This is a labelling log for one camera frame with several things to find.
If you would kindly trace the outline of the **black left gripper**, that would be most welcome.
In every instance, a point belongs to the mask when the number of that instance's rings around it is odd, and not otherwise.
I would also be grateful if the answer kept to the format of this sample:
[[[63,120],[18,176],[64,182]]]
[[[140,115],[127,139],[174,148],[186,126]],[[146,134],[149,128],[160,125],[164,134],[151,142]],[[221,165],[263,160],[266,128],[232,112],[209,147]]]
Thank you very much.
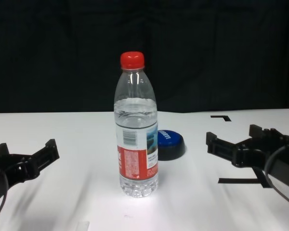
[[[33,155],[9,154],[6,143],[0,144],[0,198],[19,183],[33,180],[40,171],[60,158],[55,139],[46,142],[45,147]]]

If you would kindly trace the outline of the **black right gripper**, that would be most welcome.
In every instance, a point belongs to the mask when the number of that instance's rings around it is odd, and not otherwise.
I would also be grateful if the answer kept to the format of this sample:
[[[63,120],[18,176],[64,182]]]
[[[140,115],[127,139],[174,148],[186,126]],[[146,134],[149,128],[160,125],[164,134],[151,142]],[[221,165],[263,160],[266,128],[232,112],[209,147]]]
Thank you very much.
[[[269,185],[265,173],[289,186],[289,135],[284,135],[275,128],[262,129],[251,124],[249,136],[273,144],[283,143],[285,145],[282,146],[283,150],[276,151],[277,154],[265,153],[257,149],[238,150],[235,144],[217,138],[212,132],[207,132],[207,153],[230,161],[235,167],[251,167],[257,177],[256,182],[262,186]]]

